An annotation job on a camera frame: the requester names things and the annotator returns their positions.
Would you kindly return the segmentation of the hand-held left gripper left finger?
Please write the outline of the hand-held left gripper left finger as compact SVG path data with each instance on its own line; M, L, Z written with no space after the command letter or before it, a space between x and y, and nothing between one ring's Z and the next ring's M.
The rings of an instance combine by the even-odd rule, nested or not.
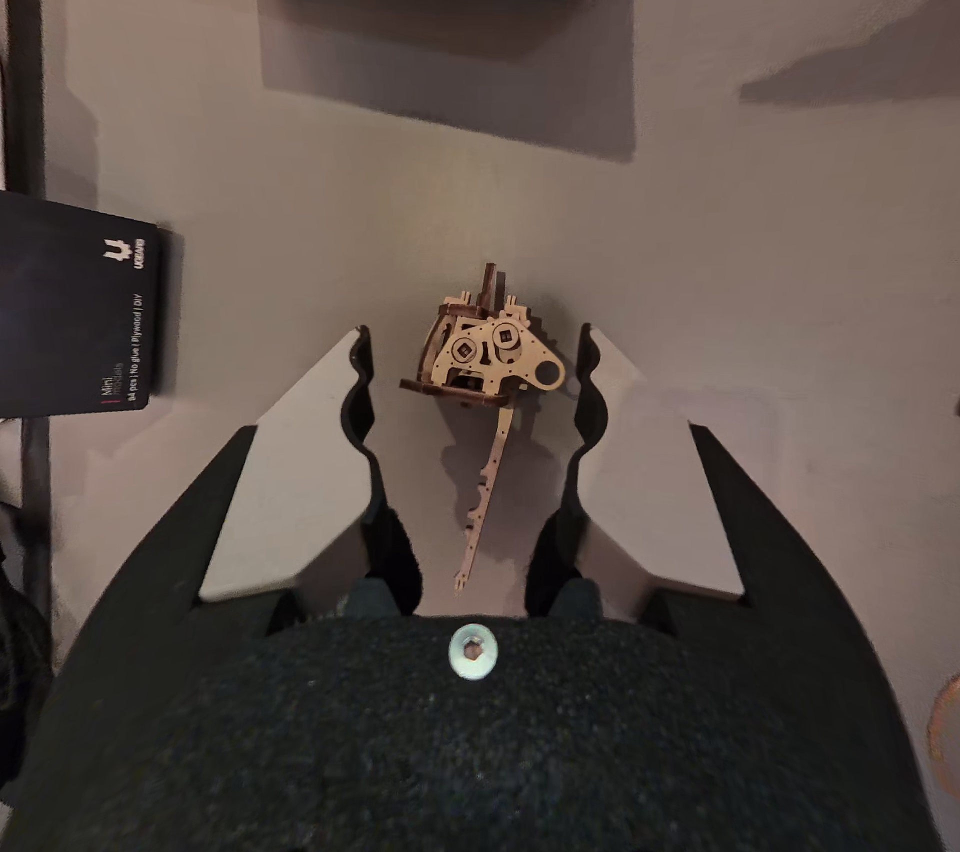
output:
M332 610L363 578L414 613L423 577L378 460L369 329L349 331L256 422L198 590L205 604L292 591Z

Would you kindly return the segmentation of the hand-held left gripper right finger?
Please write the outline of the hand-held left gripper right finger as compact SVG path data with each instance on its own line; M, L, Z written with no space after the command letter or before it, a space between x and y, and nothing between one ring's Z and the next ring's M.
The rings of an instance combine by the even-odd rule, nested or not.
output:
M595 583L614 616L640 616L659 590L743 599L689 420L658 405L640 370L590 323L582 326L575 374L581 445L534 546L526 613L545 616L578 579Z

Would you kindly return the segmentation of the wooden mechanical model with lever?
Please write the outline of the wooden mechanical model with lever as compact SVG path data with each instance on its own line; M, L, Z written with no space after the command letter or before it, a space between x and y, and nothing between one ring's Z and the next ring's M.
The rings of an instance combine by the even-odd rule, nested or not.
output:
M477 501L465 519L456 595L472 576L521 393L558 390L567 377L563 360L534 331L530 308L499 291L498 275L497 265L488 262L476 294L463 290L442 300L414 378L399 382L402 390L497 412L488 458L478 477Z

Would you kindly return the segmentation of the black cardboard box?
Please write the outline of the black cardboard box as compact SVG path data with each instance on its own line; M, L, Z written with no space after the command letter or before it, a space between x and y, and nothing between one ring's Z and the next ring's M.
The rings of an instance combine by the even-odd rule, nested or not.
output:
M153 223L2 191L2 418L148 406L162 257Z

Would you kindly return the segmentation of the dark cloth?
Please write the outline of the dark cloth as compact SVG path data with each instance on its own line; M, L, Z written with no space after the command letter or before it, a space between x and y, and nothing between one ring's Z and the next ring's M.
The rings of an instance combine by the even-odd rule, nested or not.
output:
M25 522L2 501L2 530L22 549L18 589L1 569L1 786L20 774L54 678L49 531Z

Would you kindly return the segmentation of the black metal post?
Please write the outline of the black metal post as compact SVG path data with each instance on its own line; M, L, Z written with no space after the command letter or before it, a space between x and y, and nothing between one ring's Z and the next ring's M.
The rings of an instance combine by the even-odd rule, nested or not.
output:
M43 0L5 0L3 65L6 188L45 198ZM22 549L22 590L50 628L53 624L50 424L26 418L20 426L21 505L15 532Z

